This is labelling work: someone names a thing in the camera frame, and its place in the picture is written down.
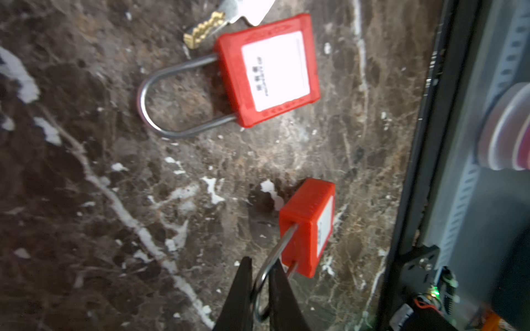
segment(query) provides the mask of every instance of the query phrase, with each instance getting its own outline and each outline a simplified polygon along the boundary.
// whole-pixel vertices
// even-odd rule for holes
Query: metal shackle
[[[213,63],[217,61],[218,57],[217,54],[209,54],[197,59],[193,59],[187,62],[184,62],[182,64],[164,68],[158,71],[155,71],[154,73],[150,74],[141,84],[138,88],[138,94],[136,95],[136,108],[138,109],[138,113],[140,114],[140,117],[144,121],[144,123],[156,134],[159,136],[165,137],[165,138],[171,138],[171,139],[182,139],[194,136],[198,133],[201,133],[203,131],[212,129],[214,127],[217,127],[221,124],[228,123],[231,121],[235,121],[237,119],[237,116],[235,114],[229,114],[225,115],[216,119],[213,119],[211,121],[208,121],[206,123],[200,124],[196,127],[186,129],[183,131],[168,131],[164,130],[158,125],[153,122],[149,114],[147,113],[147,108],[145,106],[145,97],[147,95],[147,91],[149,91],[149,88],[154,83],[158,82],[159,80],[168,78],[170,76],[177,75],[179,73],[182,73],[187,70],[195,69],[198,67],[205,66],[207,64]]]
[[[298,224],[295,223],[287,231],[285,231],[284,236],[269,253],[267,258],[263,262],[260,271],[258,271],[258,274],[256,275],[256,279],[254,280],[254,286],[252,287],[251,305],[252,312],[254,315],[254,321],[256,321],[257,323],[261,323],[267,320],[270,312],[270,307],[268,305],[263,311],[261,311],[260,309],[261,290],[265,285],[265,280],[267,280],[267,276],[269,275],[269,272],[274,266],[274,263],[277,259],[280,258],[281,252],[283,252],[287,244],[289,244],[289,241],[291,240],[297,229]],[[295,261],[287,270],[287,279],[291,278],[292,274],[296,271],[297,267],[298,263]]]

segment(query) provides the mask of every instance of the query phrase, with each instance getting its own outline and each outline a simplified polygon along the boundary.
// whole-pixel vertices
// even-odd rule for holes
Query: red wire
[[[414,303],[416,304],[416,306],[418,306],[418,308],[421,308],[421,309],[427,309],[427,308],[432,308],[434,309],[435,311],[438,311],[438,308],[436,308],[435,305],[428,305],[426,303],[421,303],[420,305],[420,302],[418,301],[418,299],[414,299]]]

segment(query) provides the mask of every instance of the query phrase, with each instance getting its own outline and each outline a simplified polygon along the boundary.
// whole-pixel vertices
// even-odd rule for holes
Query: brass key
[[[273,3],[274,0],[223,0],[219,8],[205,20],[186,30],[184,43],[189,49],[196,49],[209,35],[240,17],[245,17],[252,26],[259,25]]]

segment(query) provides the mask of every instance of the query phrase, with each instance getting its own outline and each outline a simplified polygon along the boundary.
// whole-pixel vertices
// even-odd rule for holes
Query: red plastic lock body
[[[251,128],[320,99],[309,14],[223,34],[215,51],[232,109]]]
[[[281,254],[287,266],[298,262],[297,272],[312,278],[333,231],[335,184],[308,178],[280,210],[280,235],[294,224],[298,230]]]

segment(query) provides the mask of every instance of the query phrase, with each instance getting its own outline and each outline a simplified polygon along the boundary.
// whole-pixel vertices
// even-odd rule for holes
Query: brown marble
[[[313,330],[373,324],[441,0],[277,0],[266,23],[312,15],[322,99],[163,140],[136,88],[186,61],[185,28],[216,5],[0,2],[0,46],[40,90],[25,103],[3,56],[2,329],[206,330],[235,262],[259,266],[278,240],[260,184],[287,201],[307,177],[335,182],[338,200],[317,275],[291,281],[300,308]],[[170,128],[229,111],[215,65],[157,85],[149,106]]]

